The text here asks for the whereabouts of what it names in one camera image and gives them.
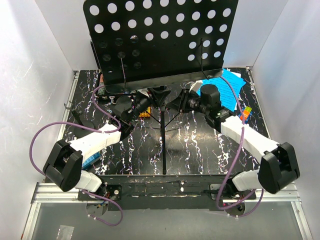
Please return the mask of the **blue sheet music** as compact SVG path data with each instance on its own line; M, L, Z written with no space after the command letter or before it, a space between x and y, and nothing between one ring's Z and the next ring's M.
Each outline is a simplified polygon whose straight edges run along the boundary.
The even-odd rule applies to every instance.
M242 77L226 72L225 68L223 69L222 77L228 81L235 95L239 97L242 87L246 84L245 80ZM230 111L236 110L237 101L229 85L223 79L220 77L203 79L202 86L204 85L215 85L220 93L221 105Z

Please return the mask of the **black music stand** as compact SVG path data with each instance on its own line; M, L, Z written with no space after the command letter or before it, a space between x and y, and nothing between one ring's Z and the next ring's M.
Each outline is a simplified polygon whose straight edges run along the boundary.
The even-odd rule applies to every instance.
M236 0L86 0L83 12L109 93L220 77ZM159 109L165 131L165 106Z

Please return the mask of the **black microphone stand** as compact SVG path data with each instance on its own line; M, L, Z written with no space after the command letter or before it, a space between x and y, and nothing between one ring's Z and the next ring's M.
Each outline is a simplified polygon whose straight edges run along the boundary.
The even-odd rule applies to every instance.
M82 117L83 112L81 110L71 110L71 114L74 117L76 123L80 126L83 126L84 128L81 128L81 130L87 130L87 129L96 129L94 123L90 120L86 120Z

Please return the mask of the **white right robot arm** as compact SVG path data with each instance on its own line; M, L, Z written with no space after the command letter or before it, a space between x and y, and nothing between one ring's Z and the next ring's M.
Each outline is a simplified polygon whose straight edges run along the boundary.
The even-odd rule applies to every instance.
M203 85L200 94L192 89L183 89L167 106L179 113L195 111L204 114L210 127L241 144L258 160L258 170L243 171L228 177L225 186L210 191L211 194L232 199L254 189L276 194L301 176L294 147L288 142L280 144L271 140L243 124L240 117L222 106L215 85Z

